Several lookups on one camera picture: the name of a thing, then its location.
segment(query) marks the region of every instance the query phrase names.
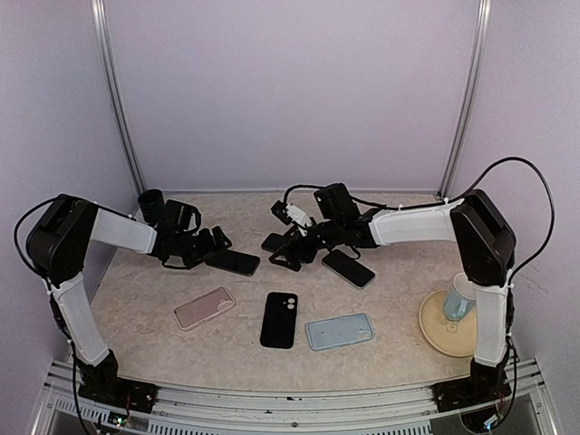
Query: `marble table surface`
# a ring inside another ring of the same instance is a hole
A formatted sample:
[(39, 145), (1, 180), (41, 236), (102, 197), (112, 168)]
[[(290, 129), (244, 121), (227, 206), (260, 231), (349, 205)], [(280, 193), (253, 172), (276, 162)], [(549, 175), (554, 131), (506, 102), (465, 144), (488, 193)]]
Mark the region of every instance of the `marble table surface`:
[[(390, 205), (431, 202), (429, 195), (361, 194)], [(180, 195), (199, 208), (203, 225), (220, 225), (234, 249), (260, 256), (251, 277), (206, 265), (168, 270), (150, 256), (119, 250), (92, 301), (101, 333), (115, 352), (120, 375), (152, 382), (244, 391), (342, 391), (431, 382), (469, 372), (469, 358), (438, 353), (421, 333), (423, 299), (446, 289), (461, 270), (450, 242), (408, 243), (363, 250), (360, 260), (376, 273), (363, 290), (321, 265), (320, 253), (299, 273), (268, 262), (260, 244), (286, 227), (270, 214), (280, 193)], [(311, 193), (293, 202), (318, 220)], [(193, 330), (178, 328), (173, 309), (218, 286), (236, 299), (234, 309)], [(292, 349), (259, 342), (270, 292), (299, 297)], [(305, 325), (344, 314), (367, 313), (375, 336), (365, 343), (315, 352)]]

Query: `white backdrop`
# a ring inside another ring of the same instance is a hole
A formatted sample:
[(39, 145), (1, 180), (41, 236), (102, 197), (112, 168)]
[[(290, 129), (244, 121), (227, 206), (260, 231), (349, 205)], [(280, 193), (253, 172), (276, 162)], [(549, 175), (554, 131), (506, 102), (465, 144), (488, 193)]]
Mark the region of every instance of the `white backdrop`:
[(107, 15), (149, 187), (437, 190), (476, 0), (117, 0)]

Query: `white wall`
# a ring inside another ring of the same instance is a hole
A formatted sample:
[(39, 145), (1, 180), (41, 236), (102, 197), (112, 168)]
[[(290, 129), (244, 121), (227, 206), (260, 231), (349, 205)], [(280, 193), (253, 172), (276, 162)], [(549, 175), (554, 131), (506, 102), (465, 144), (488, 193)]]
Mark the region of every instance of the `white wall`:
[[(556, 231), (545, 253), (516, 279), (515, 337), (536, 357), (564, 434), (580, 412), (580, 3), (493, 2), (478, 96), (459, 172), (458, 193), (491, 161), (521, 155), (545, 173)], [(542, 242), (549, 216), (542, 187), (517, 164), (482, 184), (517, 233), (517, 261)]]
[(149, 186), (439, 187), (478, 0), (107, 2)]
[[(15, 253), (16, 220), (60, 192), (135, 207), (93, 29), (88, 1), (12, 0), (0, 8), (2, 434), (24, 434), (51, 360), (66, 349), (42, 283)], [(91, 249), (90, 294), (110, 257), (110, 249)]]

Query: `black cup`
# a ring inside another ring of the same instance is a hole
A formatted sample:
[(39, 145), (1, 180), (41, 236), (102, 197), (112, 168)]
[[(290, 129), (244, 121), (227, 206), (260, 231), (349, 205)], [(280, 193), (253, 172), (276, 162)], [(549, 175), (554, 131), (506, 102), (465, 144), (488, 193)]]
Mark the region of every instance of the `black cup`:
[(165, 212), (165, 200), (163, 199), (163, 192), (158, 188), (145, 190), (137, 198), (143, 219), (152, 227), (156, 226), (163, 218)]

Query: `metal pole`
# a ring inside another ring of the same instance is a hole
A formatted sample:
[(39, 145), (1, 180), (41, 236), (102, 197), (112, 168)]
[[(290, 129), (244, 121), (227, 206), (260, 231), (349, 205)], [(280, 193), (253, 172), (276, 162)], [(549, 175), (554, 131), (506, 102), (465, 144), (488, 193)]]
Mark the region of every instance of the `metal pole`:
[(471, 60), (469, 63), (468, 82), (463, 94), (463, 101), (461, 103), (461, 112), (457, 127), (455, 129), (455, 136), (453, 137), (453, 145), (451, 146), (451, 153), (447, 160), (445, 174), (439, 187), (440, 197), (446, 197), (449, 194), (451, 181), (455, 175), (455, 170), (459, 163), (459, 156), (463, 148), (465, 140), (465, 133), (469, 125), (469, 116), (475, 100), (475, 92), (478, 86), (480, 75), (481, 61), (483, 59), (483, 52), (488, 37), (489, 16), (491, 13), (491, 0), (479, 0), (478, 23), (476, 25), (475, 39), (473, 41), (473, 49), (471, 51)]
[(121, 136), (121, 145), (125, 159), (129, 165), (130, 176), (137, 194), (147, 190), (145, 182), (141, 175), (137, 154), (133, 148), (131, 135), (129, 134), (129, 127), (125, 117), (125, 111), (121, 102), (121, 94), (119, 92), (119, 84), (117, 83), (117, 75), (115, 73), (115, 64), (112, 57), (111, 39), (109, 37), (109, 28), (107, 27), (107, 15), (105, 14), (104, 0), (91, 0), (92, 3), (92, 18), (97, 33), (97, 39), (101, 48), (102, 64), (105, 68), (105, 76), (107, 78), (107, 86), (109, 88), (109, 95), (111, 97), (112, 108), (117, 121), (117, 128)]

